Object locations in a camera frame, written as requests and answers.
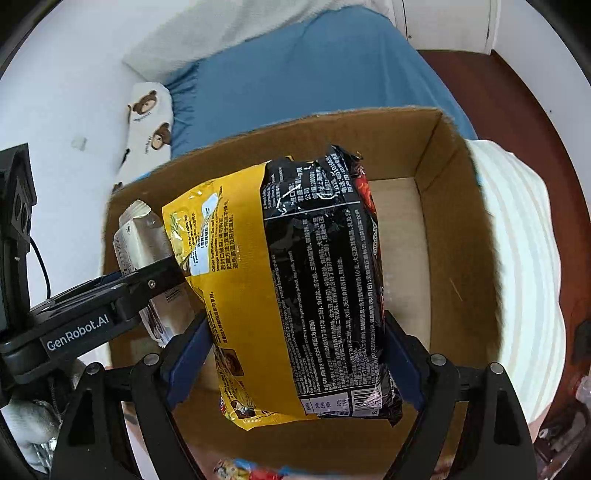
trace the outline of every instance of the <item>white door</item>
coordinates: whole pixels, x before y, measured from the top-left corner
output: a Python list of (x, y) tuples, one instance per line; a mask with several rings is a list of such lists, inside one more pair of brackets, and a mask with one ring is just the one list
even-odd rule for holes
[(497, 0), (394, 0), (393, 4), (399, 30), (404, 34), (398, 22), (402, 10), (408, 41), (417, 50), (490, 52), (487, 38), (493, 34), (489, 26), (493, 30), (496, 23)]

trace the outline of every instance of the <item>cartoon bear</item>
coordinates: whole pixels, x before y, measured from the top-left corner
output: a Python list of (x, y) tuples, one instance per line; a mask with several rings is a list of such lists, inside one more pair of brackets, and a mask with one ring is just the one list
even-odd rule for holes
[(152, 134), (152, 148), (160, 150), (165, 145), (170, 145), (170, 125), (168, 122), (160, 125), (156, 131)]
[(158, 99), (156, 98), (156, 90), (152, 90), (148, 95), (144, 95), (141, 99), (139, 99), (139, 102), (134, 104), (132, 110), (138, 115), (143, 115), (154, 108), (157, 102)]

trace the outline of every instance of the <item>cardboard box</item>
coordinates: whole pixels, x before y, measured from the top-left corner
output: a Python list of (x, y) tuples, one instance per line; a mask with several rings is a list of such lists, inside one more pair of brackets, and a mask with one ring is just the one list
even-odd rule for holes
[[(407, 332), (456, 365), (482, 367), (499, 349), (491, 226), (466, 144), (435, 109), (370, 109), (317, 115), (223, 140), (164, 165), (111, 199), (105, 272), (117, 269), (112, 238), (136, 199), (156, 212), (191, 187), (264, 160), (311, 160), (329, 144), (360, 152), (376, 201), (386, 307)], [(135, 363), (136, 329), (111, 342), (114, 366)], [(457, 409), (443, 453), (462, 428)], [(405, 408), (386, 420), (301, 421), (250, 432), (219, 413), (219, 393), (194, 388), (174, 412), (187, 444), (200, 454), (238, 457), (309, 472), (383, 474), (415, 418)]]

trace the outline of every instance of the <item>black noodle package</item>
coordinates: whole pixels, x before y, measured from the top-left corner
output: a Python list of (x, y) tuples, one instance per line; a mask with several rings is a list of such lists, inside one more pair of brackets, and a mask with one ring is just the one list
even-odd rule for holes
[(298, 397), (320, 417), (402, 417), (385, 365), (378, 220), (361, 159), (267, 163), (265, 236)]

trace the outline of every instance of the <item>blue bed sheet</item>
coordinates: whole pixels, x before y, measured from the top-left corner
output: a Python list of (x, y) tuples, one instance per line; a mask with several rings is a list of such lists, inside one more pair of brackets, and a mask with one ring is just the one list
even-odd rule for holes
[(363, 7), (325, 12), (179, 70), (172, 157), (314, 113), (434, 106), (476, 139), (466, 114), (390, 21)]

